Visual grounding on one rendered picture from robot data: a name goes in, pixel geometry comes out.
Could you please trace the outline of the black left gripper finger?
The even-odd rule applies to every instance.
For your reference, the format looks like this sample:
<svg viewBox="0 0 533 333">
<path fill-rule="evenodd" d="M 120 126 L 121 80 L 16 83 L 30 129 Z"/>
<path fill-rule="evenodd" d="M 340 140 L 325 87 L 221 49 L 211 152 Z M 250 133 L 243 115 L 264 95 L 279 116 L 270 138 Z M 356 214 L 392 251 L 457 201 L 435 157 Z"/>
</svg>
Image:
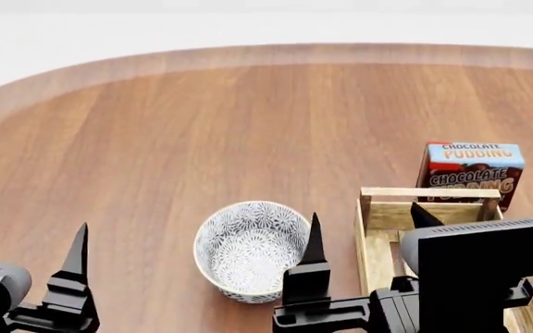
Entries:
<svg viewBox="0 0 533 333">
<path fill-rule="evenodd" d="M 68 313 L 95 313 L 88 282 L 88 225 L 78 229 L 62 268 L 47 282 L 45 305 Z"/>
</svg>

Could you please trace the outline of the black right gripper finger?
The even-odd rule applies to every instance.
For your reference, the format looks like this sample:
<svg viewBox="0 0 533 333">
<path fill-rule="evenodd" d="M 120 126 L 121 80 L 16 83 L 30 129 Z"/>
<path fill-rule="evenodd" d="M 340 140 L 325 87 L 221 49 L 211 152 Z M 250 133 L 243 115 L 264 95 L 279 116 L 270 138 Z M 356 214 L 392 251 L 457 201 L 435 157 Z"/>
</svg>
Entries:
<svg viewBox="0 0 533 333">
<path fill-rule="evenodd" d="M 442 221 L 432 215 L 428 210 L 425 210 L 424 207 L 419 205 L 417 202 L 412 202 L 410 214 L 415 229 L 444 226 Z"/>
<path fill-rule="evenodd" d="M 292 306 L 310 302 L 330 302 L 328 292 L 330 274 L 330 265 L 324 252 L 321 224 L 317 213 L 313 213 L 309 239 L 302 260 L 283 275 L 282 304 Z"/>
</svg>

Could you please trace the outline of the wooden tray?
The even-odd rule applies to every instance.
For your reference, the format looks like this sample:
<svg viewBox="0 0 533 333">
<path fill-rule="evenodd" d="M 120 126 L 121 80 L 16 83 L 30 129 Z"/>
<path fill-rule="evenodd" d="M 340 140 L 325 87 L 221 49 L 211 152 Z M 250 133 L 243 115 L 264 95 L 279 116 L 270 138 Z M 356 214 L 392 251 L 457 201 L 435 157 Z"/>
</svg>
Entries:
<svg viewBox="0 0 533 333">
<path fill-rule="evenodd" d="M 399 197 L 463 197 L 473 203 L 421 203 L 444 224 L 503 219 L 496 190 L 362 188 L 353 220 L 361 293 L 387 288 L 394 277 L 414 274 L 399 254 L 398 243 L 414 227 L 410 202 Z"/>
</svg>

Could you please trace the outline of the floral patterned bowl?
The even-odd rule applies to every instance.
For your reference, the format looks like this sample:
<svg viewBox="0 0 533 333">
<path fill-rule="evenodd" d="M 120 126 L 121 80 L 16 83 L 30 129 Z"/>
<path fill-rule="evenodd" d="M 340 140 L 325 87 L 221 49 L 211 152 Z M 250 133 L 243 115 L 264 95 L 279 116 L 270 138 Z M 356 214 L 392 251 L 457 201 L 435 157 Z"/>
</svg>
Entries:
<svg viewBox="0 0 533 333">
<path fill-rule="evenodd" d="M 310 221 L 284 204 L 230 204 L 198 228 L 194 261 L 203 277 L 229 299 L 274 302 L 281 297 L 284 272 L 304 255 L 310 228 Z"/>
</svg>

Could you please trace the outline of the chocolate pudding box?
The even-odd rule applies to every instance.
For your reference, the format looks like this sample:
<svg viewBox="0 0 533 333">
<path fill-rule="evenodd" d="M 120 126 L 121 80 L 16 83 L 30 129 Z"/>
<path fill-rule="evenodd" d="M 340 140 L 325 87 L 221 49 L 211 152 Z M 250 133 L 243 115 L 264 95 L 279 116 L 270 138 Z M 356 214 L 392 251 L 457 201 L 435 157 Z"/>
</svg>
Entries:
<svg viewBox="0 0 533 333">
<path fill-rule="evenodd" d="M 506 212 L 525 166 L 521 149 L 513 143 L 429 142 L 416 187 L 494 189 Z"/>
</svg>

